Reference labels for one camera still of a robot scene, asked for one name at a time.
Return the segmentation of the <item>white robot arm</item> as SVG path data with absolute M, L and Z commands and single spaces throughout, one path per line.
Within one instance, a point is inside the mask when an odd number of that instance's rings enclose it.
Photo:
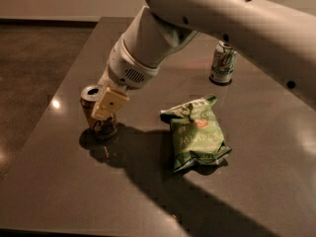
M 92 117 L 107 119 L 127 92 L 198 33 L 224 40 L 308 106 L 316 105 L 316 17 L 267 0 L 145 0 L 111 50 Z

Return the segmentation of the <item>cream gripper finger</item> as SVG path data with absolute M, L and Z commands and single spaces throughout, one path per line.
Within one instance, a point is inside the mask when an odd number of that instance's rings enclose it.
M 92 110 L 92 117 L 105 120 L 129 102 L 129 95 L 125 87 L 101 87 L 100 96 Z
M 109 67 L 106 67 L 102 76 L 100 77 L 98 84 L 103 87 L 112 87 L 114 85 L 114 81 L 109 76 Z

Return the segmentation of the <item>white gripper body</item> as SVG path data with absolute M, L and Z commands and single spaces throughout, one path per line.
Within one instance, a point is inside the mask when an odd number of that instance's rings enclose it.
M 160 58 L 154 48 L 142 46 L 139 39 L 128 39 L 122 34 L 110 52 L 109 77 L 128 89 L 141 89 L 160 68 Z

